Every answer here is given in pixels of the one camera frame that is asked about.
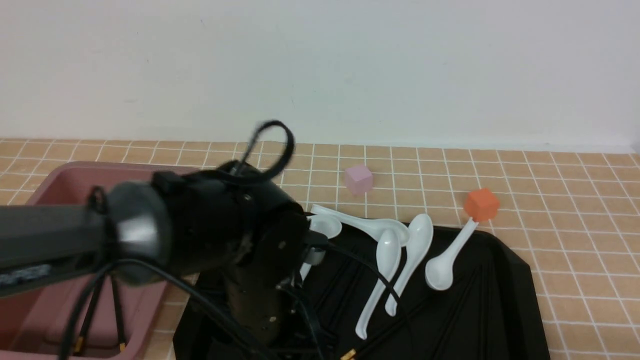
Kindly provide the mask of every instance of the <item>white grout line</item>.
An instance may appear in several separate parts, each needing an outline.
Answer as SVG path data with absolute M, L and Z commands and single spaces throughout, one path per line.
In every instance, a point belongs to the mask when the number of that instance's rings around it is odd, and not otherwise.
M 497 155 L 498 155 L 498 160 L 501 160 L 499 152 L 497 152 Z M 506 174 L 505 171 L 504 171 L 504 165 L 502 163 L 500 163 L 500 169 L 502 169 L 502 173 L 503 174 Z M 509 181 L 507 181 L 507 187 L 509 188 L 509 191 L 511 191 L 511 184 L 509 184 Z M 515 196 L 513 196 L 513 193 L 511 194 L 511 200 L 513 200 L 513 205 L 516 208 L 516 213 L 518 214 L 518 219 L 520 221 L 520 225 L 522 226 L 522 229 L 526 229 L 526 227 L 524 226 L 524 221 L 522 220 L 522 216 L 520 216 L 520 212 L 518 211 L 518 204 L 516 203 L 516 199 L 515 199 Z M 529 245 L 529 249 L 532 249 L 533 246 L 531 245 L 531 239 L 529 238 L 529 232 L 527 232 L 525 230 L 524 231 L 524 235 L 525 235 L 525 239 L 527 240 L 527 244 Z M 536 269 L 539 269 L 538 260 L 536 259 L 536 256 L 533 254 L 533 251 L 531 251 L 531 255 L 532 255 L 533 263 L 534 263 Z M 542 284 L 542 290 L 545 292 L 545 294 L 548 294 L 547 284 L 546 284 L 544 278 L 541 275 L 538 275 L 538 278 L 540 279 L 540 284 Z M 574 276 L 574 280 L 575 280 L 575 282 L 577 284 L 578 283 L 578 279 L 575 278 L 575 276 Z M 554 307 L 551 304 L 551 302 L 549 302 L 549 309 L 551 310 L 551 316 L 553 317 L 554 321 L 556 322 L 557 321 L 556 310 L 554 309 Z M 564 334 L 562 332 L 562 329 L 560 329 L 560 324 L 556 323 L 556 327 L 557 327 L 557 330 L 558 330 L 558 336 L 560 336 L 560 342 L 562 343 L 562 346 L 564 347 L 564 352 L 565 352 L 567 358 L 570 359 L 569 352 L 567 351 L 568 347 L 566 346 L 566 342 L 564 340 Z

